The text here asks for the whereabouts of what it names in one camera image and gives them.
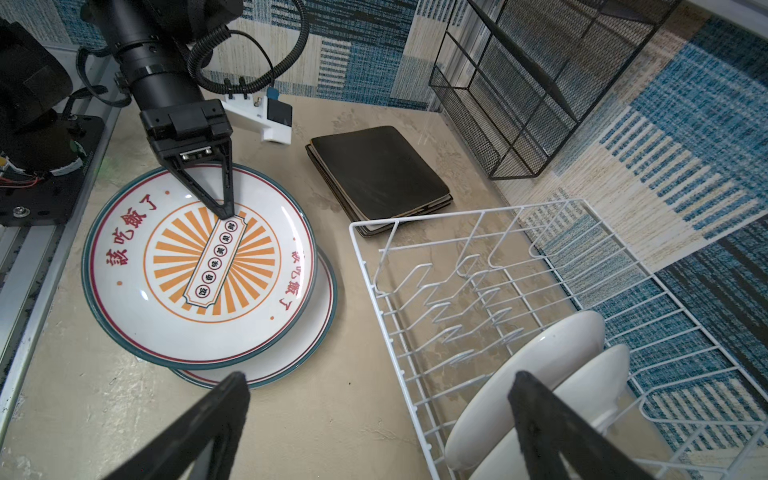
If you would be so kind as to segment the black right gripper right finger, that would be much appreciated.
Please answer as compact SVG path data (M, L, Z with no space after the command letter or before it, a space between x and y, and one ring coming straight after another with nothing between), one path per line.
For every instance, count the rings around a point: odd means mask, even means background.
M508 401L531 479L650 477L531 373L516 375Z

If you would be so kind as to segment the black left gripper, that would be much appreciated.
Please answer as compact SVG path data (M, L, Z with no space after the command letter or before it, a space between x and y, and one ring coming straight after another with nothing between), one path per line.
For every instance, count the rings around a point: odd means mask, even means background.
M160 163L204 206L220 219L235 215L232 126L219 99L186 103L140 113L149 145ZM222 200L218 201L187 171L203 162L218 167L222 175Z

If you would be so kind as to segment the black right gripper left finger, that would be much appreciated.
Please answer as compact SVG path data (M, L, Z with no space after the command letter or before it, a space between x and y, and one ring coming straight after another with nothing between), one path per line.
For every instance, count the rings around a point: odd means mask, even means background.
M245 375L229 374L109 479L228 479L247 419Z

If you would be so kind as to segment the white round printed plate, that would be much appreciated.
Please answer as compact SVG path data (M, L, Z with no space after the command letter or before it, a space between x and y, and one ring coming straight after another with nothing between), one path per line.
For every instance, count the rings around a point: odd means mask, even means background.
M242 372L249 389L276 382L305 363L319 348L335 318L338 302L337 279L331 262L319 249L320 269L312 294L295 325L264 352L238 364L211 370L171 372L196 386L212 389L233 372Z

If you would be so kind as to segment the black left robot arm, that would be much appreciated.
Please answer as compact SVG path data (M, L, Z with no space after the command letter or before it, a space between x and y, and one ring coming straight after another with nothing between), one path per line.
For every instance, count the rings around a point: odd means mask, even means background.
M187 72L180 48L143 1L88 1L81 17L96 26L136 101L158 162L218 218L235 214L232 127L217 99L206 100ZM221 169L222 195L211 196L187 168Z

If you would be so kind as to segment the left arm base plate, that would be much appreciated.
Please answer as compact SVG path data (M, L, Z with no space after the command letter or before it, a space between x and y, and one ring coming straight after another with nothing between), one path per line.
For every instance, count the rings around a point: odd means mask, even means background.
M10 138L1 152L1 224L6 227L67 223L95 160L104 121L58 114L37 131Z

